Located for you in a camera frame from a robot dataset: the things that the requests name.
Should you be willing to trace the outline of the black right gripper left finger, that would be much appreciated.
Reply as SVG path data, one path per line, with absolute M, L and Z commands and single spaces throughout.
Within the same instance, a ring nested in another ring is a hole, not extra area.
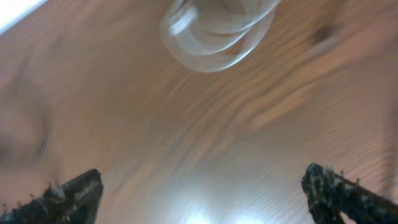
M 94 224 L 103 194 L 101 173 L 96 169 L 55 188 L 11 211 L 3 206 L 1 224 Z

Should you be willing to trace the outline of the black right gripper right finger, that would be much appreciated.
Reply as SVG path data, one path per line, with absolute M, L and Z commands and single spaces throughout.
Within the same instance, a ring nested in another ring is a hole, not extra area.
M 344 224 L 341 214 L 357 224 L 397 224 L 397 204 L 338 175 L 330 167 L 311 163 L 301 180 L 308 209 L 316 224 Z

